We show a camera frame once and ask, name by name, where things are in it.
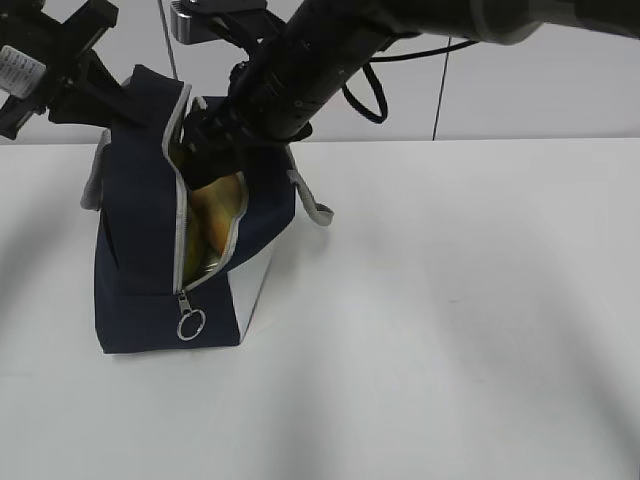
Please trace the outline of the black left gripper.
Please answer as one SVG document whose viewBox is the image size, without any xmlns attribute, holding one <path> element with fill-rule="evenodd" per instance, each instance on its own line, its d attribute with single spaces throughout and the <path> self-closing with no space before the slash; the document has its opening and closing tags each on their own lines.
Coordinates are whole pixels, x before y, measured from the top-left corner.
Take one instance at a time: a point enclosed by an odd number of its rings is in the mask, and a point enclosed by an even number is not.
<svg viewBox="0 0 640 480">
<path fill-rule="evenodd" d="M 1 135 L 15 138 L 34 115 L 55 124 L 144 126 L 152 110 L 111 75 L 94 45 L 116 25 L 118 8 L 87 1 L 65 21 L 43 1 L 1 3 Z"/>
</svg>

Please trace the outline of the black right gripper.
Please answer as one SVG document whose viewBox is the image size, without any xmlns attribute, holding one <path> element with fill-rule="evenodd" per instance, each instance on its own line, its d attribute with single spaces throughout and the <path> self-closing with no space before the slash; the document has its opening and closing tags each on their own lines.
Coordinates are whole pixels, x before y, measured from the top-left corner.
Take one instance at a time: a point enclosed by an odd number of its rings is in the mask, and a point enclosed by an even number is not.
<svg viewBox="0 0 640 480">
<path fill-rule="evenodd" d="M 313 109 L 300 101 L 212 98 L 184 120 L 186 185 L 203 188 L 236 173 L 273 176 L 285 164 L 286 148 L 311 135 Z"/>
</svg>

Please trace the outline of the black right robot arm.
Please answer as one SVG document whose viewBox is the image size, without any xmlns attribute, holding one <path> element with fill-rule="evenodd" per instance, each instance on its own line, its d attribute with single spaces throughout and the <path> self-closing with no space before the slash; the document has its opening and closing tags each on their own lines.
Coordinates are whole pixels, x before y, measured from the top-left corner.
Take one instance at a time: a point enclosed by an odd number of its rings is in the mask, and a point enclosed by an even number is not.
<svg viewBox="0 0 640 480">
<path fill-rule="evenodd" d="M 182 176 L 192 189 L 244 168 L 244 151 L 306 138 L 310 121 L 393 43 L 422 34 L 513 45 L 544 24 L 639 35 L 635 1 L 305 1 L 288 20 L 262 1 L 178 1 L 184 44 L 222 39 L 246 51 L 225 99 L 188 115 Z"/>
</svg>

